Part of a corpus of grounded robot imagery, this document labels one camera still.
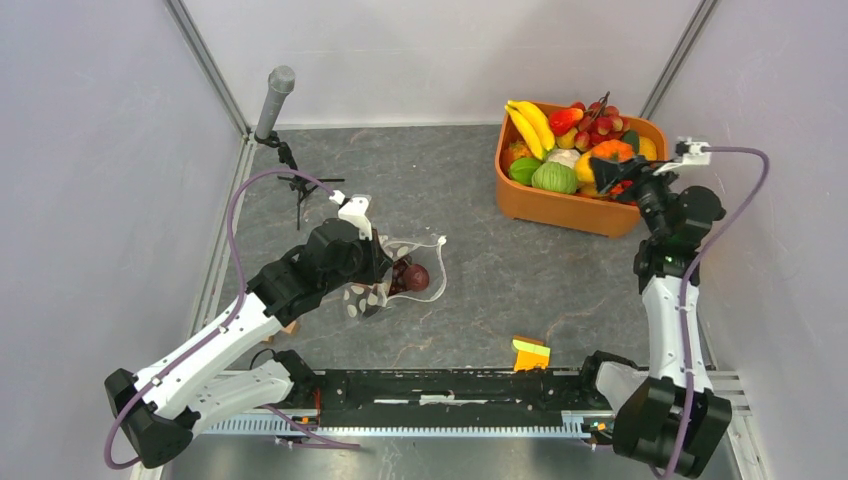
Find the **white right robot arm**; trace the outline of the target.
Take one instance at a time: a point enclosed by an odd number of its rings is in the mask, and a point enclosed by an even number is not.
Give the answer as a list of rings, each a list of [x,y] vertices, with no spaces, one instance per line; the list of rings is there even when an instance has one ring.
[[[633,270],[648,318],[650,359],[641,375],[624,360],[594,354],[594,371],[579,378],[578,396],[591,408],[609,403],[616,454],[661,478],[696,479],[732,420],[730,401],[715,393],[708,376],[696,313],[701,243],[726,211],[706,187],[673,192],[677,175],[659,162],[592,157],[589,168],[596,190],[618,188],[618,198],[635,204],[649,229]]]

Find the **dark purple grape bunch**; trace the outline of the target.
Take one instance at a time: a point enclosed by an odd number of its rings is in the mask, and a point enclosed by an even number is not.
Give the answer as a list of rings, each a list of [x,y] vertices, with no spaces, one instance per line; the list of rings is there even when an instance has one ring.
[[[392,278],[389,287],[389,295],[394,296],[409,290],[405,280],[405,272],[412,265],[408,256],[404,256],[393,263]]]

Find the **clear dotted zip top bag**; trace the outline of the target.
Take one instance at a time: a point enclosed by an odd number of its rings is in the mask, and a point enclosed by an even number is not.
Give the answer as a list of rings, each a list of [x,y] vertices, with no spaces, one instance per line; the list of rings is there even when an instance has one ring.
[[[392,267],[378,283],[352,283],[342,289],[341,313],[345,319],[364,320],[401,303],[432,303],[447,288],[445,235],[417,239],[381,236],[380,241]]]

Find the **orange toy pumpkin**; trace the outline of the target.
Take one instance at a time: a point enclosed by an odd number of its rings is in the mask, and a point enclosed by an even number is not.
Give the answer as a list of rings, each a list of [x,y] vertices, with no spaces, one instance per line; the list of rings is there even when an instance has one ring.
[[[612,162],[626,162],[635,156],[634,147],[621,140],[606,140],[595,145],[589,152],[591,157]]]

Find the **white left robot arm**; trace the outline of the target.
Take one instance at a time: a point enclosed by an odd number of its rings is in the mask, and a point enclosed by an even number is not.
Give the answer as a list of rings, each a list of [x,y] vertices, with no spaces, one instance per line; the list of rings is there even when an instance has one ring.
[[[182,453],[210,426],[247,409],[284,401],[306,405],[313,379],[271,360],[223,381],[217,375],[260,340],[317,309],[348,284],[373,284],[390,270],[375,230],[364,218],[329,219],[307,242],[264,266],[224,313],[159,362],[137,372],[118,369],[104,382],[115,416],[104,460],[115,470],[112,444],[124,433],[137,461],[152,469]]]

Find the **yellow toy lemon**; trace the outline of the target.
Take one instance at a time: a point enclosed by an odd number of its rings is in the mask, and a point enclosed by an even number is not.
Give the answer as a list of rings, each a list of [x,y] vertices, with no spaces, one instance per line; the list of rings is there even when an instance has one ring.
[[[591,153],[583,153],[575,162],[573,167],[577,180],[580,184],[594,184],[595,176],[590,165]]]

